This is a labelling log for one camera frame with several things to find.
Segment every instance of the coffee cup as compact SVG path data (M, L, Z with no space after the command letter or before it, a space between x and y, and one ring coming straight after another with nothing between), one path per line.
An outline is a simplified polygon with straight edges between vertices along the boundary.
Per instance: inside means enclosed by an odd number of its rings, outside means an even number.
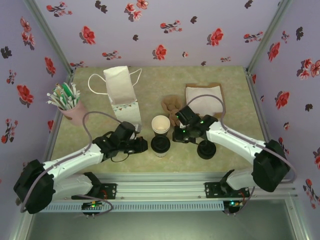
M151 126L155 136L166 136L170 128L170 120L166 116L158 115L152 119Z
M155 136L151 140L151 148L154 151L154 154L159 158L163 158L165 155L167 155L170 145L169 138L164 135Z

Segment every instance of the white napkin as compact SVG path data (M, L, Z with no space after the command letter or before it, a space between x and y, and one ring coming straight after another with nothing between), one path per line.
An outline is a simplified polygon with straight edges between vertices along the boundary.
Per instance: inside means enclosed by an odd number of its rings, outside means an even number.
M194 97L203 94L211 94L221 99L222 102L224 101L222 98L220 86L215 86L208 88L187 87L185 91L186 102L188 103ZM209 96L200 97L194 100L189 104L189 107L193 112L195 112L196 114L200 114L200 116L202 117L204 115L213 116L215 113L222 113L223 110L221 103L217 99Z

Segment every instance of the white paper cup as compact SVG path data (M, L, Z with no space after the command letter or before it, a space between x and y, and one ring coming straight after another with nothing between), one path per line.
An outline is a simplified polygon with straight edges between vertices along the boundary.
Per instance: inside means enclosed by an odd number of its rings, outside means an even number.
M166 136L170 128L170 120L166 116L159 115L152 119L151 126L156 136Z

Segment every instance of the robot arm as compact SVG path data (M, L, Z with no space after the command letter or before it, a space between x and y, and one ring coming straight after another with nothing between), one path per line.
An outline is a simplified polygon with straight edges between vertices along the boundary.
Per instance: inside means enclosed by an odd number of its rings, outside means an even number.
M97 137L87 147L74 153L44 163L38 160L31 161L23 169L13 190L25 201L31 186L36 182L25 204L30 214L38 213L52 200L65 197L73 196L76 199L76 195L87 195L103 199L105 196L101 194L102 184L92 172L73 174L88 166L112 159L118 152L131 155L147 149L147 141L143 137L136 137L135 127L129 122L122 122L114 132Z
M287 164L270 153L285 158L282 147L274 140L267 143L253 139L223 126L213 116L206 115L201 119L188 106L177 112L176 116L184 128L174 128L172 135L174 142L195 143L195 138L203 138L205 141L220 144L234 151L252 164L252 167L243 170L231 170L222 178L220 185L225 193L255 186L273 192L290 170ZM200 144L198 153L199 149L203 148L215 148L215 145Z

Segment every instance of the cable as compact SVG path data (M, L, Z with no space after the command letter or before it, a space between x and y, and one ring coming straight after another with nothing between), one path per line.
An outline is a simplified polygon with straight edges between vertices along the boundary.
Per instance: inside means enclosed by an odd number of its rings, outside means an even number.
M126 156L126 158L125 158L125 159L120 160L120 161L113 161L113 160L112 160L112 157L111 157L110 159L111 159L111 162L113 162L113 163L121 163L121 162L123 162L123 161L127 160L127 158L128 158L128 157L129 157L129 153L128 153L128 156Z
M272 150L270 150L270 149L268 149L268 148L266 148L266 147L264 147L264 146L262 146L262 145L260 145L260 144L255 143L254 141L248 140L248 139L246 139L246 138L244 138L244 137L236 134L236 133L233 132L233 131L230 131L230 130L225 126L225 124L224 124L224 117L225 117L225 114L226 114L226 106L225 106L225 104L222 102L222 100L221 100L220 98L218 98L217 96L211 95L211 94L203 94L203 95L199 95L199 96L196 96L196 97L194 97L193 99L191 99L191 100L187 103L187 105L189 105L189 104L192 103L194 100L196 100L196 99L198 99L198 98L201 98L201 97L212 97L212 98L214 98L214 99L217 99L217 100L221 103L221 105L222 105L222 115L221 115L221 118L220 118L220 123L221 123L221 126L223 127L223 129L224 129L227 133L230 133L231 135L235 136L236 138L241 139L241 140L243 140L243 141L245 141L245 142L247 142L247 143L249 143L249 144L251 144L251 145L257 146L258 148L260 148L260 149L262 149L262 150L264 150L264 151L266 151L266 152L268 152L268 153L276 156L277 158L279 158L280 160L282 160L285 164L287 164L287 165L292 169L292 171L294 172L293 178L292 178L291 180L288 180L288 181L282 181L282 182L280 182L280 184L291 184L291 183L293 183L293 182L297 179L297 170L296 170L295 167L294 167L287 159L285 159L283 156L277 154L276 152L274 152L274 151L272 151Z
M105 200L105 199L101 199L101 198L97 198L97 197L93 197L93 196L86 196L86 195L77 195L77 196L78 196L78 197L81 197L81 198L86 198L86 199L92 199L92 200L96 200L96 201L105 202L105 203L109 204L110 207L111 207L111 208L108 209L107 211L103 211L103 212L100 212L100 213L98 213L98 214L91 215L91 216L87 215L88 217L94 218L94 217L96 217L96 216L101 216L101 215L103 215L103 214L107 214L107 213L111 212L111 211L114 209L114 206L112 205L112 203L109 202L109 201L107 201L107 200Z
M122 123L121 121L119 121L119 120L116 119L115 117L113 117L113 116L111 116L111 115L109 115L109 114L107 114L107 113L101 112L101 111L89 111L89 112L87 112L87 113L83 116L83 118L82 118L82 125L83 125L83 128L84 128L86 134L87 134L88 137L89 137L89 145L84 149L84 151L79 152L79 153L77 153L77 154L75 154L75 155L66 157L65 159L62 159L61 161L58 161L57 163L53 164L52 166L50 166L50 167L48 167L46 170L44 170L42 173L40 173L40 175L34 180L34 182L32 183L31 187L29 188L29 191L28 191L27 194L25 195L24 201L22 202L21 209L20 209L20 212L21 212L21 213L24 213L25 211L27 211L27 209L25 209L25 206L26 206L26 204L27 204L27 202L28 202L28 200L29 200L29 197L30 197L32 191L34 190L35 186L36 186L37 183L39 182L39 180L40 180L46 173L48 173L48 172L49 172L50 170L52 170L53 168L59 166L60 164L65 163L66 161L69 161L69 160L71 160L71 159L77 158L77 157L85 154L85 153L90 149L90 147L91 147L91 145L92 145L92 136L91 136L91 134L90 134L90 132L89 132L87 126L86 126L86 123L85 123L85 118L86 118L86 116L89 115L89 114L102 114L102 115L105 115L105 116L107 116L107 117L109 117L109 118L117 121L117 122L120 123L120 124ZM92 197L89 197L89 196L84 196L84 198L92 199Z

